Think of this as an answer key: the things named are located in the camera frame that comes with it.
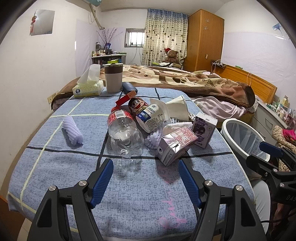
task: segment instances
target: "curtain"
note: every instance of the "curtain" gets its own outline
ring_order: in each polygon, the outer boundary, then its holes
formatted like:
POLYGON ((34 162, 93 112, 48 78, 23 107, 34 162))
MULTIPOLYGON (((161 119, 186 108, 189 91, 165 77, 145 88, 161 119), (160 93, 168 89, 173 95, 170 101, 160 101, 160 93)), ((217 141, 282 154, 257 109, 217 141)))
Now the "curtain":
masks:
POLYGON ((160 9, 148 9, 142 64, 151 66, 166 58, 165 48, 178 51, 179 59, 186 57, 188 15, 160 9))

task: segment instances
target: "window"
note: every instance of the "window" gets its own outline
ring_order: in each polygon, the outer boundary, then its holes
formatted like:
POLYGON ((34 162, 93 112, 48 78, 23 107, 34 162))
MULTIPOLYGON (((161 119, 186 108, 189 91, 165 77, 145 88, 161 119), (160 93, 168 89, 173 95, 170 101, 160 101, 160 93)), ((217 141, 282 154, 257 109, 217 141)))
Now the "window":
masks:
POLYGON ((125 47, 143 47, 145 40, 145 29, 143 28, 127 28, 125 47))

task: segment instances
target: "teddy bear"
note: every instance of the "teddy bear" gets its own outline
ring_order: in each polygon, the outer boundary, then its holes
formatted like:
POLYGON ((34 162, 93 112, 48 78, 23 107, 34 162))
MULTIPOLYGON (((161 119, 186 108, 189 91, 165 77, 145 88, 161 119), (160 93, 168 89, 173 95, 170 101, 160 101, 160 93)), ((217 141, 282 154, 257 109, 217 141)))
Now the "teddy bear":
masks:
POLYGON ((167 54, 167 57, 165 58, 165 60, 163 62, 172 63, 175 65, 180 65, 180 60, 177 57, 178 51, 171 50, 170 48, 165 48, 165 53, 167 54))

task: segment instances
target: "wall socket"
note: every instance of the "wall socket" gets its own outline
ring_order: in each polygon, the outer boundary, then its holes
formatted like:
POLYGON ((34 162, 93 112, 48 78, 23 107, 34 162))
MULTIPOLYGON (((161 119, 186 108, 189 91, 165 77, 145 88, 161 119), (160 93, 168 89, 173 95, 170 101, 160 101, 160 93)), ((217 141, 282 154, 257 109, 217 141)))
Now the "wall socket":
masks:
POLYGON ((51 104, 52 100, 54 99, 54 97, 56 96, 56 93, 53 93, 51 96, 47 97, 48 103, 51 104))

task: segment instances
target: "bedside cabinet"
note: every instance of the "bedside cabinet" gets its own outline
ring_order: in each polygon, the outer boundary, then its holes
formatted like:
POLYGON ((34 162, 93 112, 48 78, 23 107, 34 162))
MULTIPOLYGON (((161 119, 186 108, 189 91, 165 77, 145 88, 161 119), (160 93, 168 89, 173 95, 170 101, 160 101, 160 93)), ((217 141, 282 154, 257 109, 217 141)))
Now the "bedside cabinet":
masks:
POLYGON ((258 133, 263 137, 263 139, 272 144, 276 144, 276 140, 272 138, 272 130, 278 125, 283 129, 286 129, 287 124, 277 115, 276 112, 267 108, 267 106, 258 102, 258 108, 251 120, 250 126, 252 126, 258 133))

